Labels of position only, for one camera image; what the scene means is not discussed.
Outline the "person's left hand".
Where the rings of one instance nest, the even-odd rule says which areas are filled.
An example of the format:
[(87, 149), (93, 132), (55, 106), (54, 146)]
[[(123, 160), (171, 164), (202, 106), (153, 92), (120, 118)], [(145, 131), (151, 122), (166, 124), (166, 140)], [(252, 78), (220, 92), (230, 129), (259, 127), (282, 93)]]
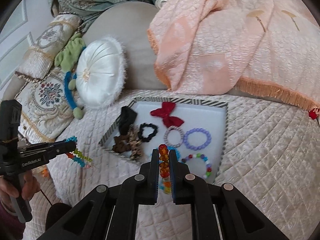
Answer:
[[(31, 200), (33, 196), (40, 192), (40, 184), (36, 177), (33, 176), (32, 171), (27, 171), (24, 174), (24, 186), (22, 188), (22, 198), (24, 200)], [(15, 213), (15, 209), (11, 202), (12, 198), (19, 197), (19, 190), (14, 187), (9, 181), (1, 176), (1, 202), (10, 212)]]

